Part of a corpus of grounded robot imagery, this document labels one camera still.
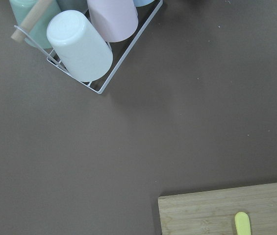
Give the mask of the bamboo cutting board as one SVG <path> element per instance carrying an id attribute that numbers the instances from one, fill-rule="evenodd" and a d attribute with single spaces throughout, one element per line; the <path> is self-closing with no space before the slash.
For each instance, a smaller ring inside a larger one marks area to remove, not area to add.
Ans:
<path id="1" fill-rule="evenodd" d="M 158 198 L 164 235 L 234 235 L 245 212 L 253 235 L 277 235 L 277 183 Z"/>

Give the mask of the white plastic cup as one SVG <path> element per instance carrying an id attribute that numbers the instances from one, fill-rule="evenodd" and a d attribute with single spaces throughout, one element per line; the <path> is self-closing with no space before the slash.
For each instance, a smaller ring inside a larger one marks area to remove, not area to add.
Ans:
<path id="1" fill-rule="evenodd" d="M 47 39 L 67 71 L 78 81 L 95 81 L 112 65 L 112 50 L 79 11 L 67 10 L 54 16 L 47 27 Z"/>

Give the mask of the yellow plastic knife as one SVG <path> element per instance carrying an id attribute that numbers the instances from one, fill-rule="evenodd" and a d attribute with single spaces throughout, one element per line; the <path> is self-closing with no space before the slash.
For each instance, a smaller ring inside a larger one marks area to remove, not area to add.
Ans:
<path id="1" fill-rule="evenodd" d="M 251 224 L 249 216 L 245 212 L 238 212 L 235 215 L 235 227 L 238 235 L 251 235 Z"/>

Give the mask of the mint green plastic cup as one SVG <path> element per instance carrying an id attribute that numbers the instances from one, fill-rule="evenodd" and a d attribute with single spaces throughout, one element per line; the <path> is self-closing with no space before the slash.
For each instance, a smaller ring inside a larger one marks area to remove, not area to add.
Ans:
<path id="1" fill-rule="evenodd" d="M 10 0 L 10 5 L 16 19 L 18 26 L 25 19 L 27 14 L 36 4 L 36 0 Z M 30 36 L 33 40 L 43 49 L 52 48 L 51 44 L 47 39 L 47 27 L 49 22 L 52 20 L 54 16 L 59 14 L 60 8 L 55 0 L 53 0 L 48 7 L 48 9 L 44 12 L 43 16 L 39 19 L 33 29 L 30 31 Z"/>

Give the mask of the pink plastic cup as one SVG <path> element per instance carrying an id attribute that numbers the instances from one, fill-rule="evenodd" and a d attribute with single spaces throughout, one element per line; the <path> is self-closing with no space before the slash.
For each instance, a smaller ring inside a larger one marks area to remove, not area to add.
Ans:
<path id="1" fill-rule="evenodd" d="M 132 0 L 88 0 L 91 23 L 109 43 L 131 37 L 138 27 L 138 14 Z"/>

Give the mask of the light blue plastic cup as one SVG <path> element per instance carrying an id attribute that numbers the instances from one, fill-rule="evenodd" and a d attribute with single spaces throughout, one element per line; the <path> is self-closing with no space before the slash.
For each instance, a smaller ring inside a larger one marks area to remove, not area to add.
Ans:
<path id="1" fill-rule="evenodd" d="M 142 7 L 154 2 L 154 0 L 133 0 L 133 2 L 135 7 Z"/>

